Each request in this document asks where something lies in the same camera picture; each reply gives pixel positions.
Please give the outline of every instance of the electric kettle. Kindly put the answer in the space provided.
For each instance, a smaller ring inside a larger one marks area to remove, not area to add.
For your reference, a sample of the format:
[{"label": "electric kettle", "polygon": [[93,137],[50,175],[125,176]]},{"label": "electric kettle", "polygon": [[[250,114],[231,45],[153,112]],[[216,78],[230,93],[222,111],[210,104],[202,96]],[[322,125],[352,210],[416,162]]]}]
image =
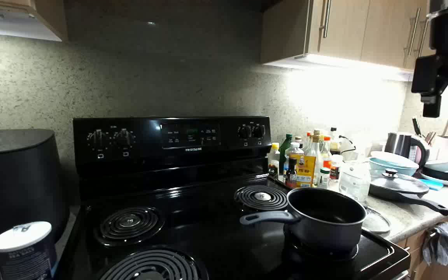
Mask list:
[{"label": "electric kettle", "polygon": [[418,136],[404,132],[388,133],[385,151],[398,154],[423,167],[430,156],[430,146]]}]

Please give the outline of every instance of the stovetop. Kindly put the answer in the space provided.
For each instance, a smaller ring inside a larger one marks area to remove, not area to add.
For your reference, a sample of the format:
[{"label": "stovetop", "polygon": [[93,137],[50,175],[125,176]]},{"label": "stovetop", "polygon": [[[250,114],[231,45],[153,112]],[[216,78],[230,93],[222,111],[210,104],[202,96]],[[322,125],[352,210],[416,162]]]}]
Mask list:
[{"label": "stovetop", "polygon": [[80,209],[56,277],[363,280],[409,268],[406,251],[366,231],[355,257],[339,260],[310,255],[283,224],[241,225],[242,215],[286,209],[287,192],[264,175],[248,175],[90,202]]}]

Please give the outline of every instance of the green bottle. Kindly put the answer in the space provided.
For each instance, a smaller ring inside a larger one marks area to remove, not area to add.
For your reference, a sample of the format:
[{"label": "green bottle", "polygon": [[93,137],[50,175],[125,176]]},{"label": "green bottle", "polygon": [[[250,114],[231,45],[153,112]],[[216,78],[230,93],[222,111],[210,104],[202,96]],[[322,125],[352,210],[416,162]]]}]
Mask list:
[{"label": "green bottle", "polygon": [[290,147],[290,143],[292,142],[293,135],[292,134],[286,134],[285,141],[281,144],[281,147],[279,147],[279,174],[284,174],[284,168],[285,168],[285,151]]}]

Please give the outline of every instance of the backsplash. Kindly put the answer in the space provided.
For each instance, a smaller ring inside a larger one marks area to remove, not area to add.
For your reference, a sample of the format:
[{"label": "backsplash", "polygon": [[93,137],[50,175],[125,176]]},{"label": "backsplash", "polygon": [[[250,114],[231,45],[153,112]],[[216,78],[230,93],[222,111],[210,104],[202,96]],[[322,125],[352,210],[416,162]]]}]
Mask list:
[{"label": "backsplash", "polygon": [[337,126],[369,143],[399,128],[409,83],[260,65],[252,3],[109,2],[66,3],[69,42],[0,36],[0,129],[56,132],[72,203],[74,117],[269,115],[277,142]]},{"label": "backsplash", "polygon": [[412,124],[412,118],[417,117],[418,123],[421,129],[421,133],[426,135],[430,131],[437,132],[438,135],[442,135],[443,129],[448,119],[448,87],[442,94],[440,117],[423,117],[423,103],[420,101],[420,95],[411,92],[411,86],[406,92],[406,99],[404,103],[404,110],[402,111],[402,119],[400,120],[400,131],[407,131],[414,133],[414,127]]}]

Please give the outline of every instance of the black air fryer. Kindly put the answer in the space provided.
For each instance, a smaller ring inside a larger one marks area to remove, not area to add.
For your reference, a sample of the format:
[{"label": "black air fryer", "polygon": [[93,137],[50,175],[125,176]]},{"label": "black air fryer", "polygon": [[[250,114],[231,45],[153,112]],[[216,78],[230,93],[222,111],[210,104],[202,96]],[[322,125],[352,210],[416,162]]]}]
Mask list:
[{"label": "black air fryer", "polygon": [[56,242],[69,215],[53,131],[0,130],[0,233],[47,221]]}]

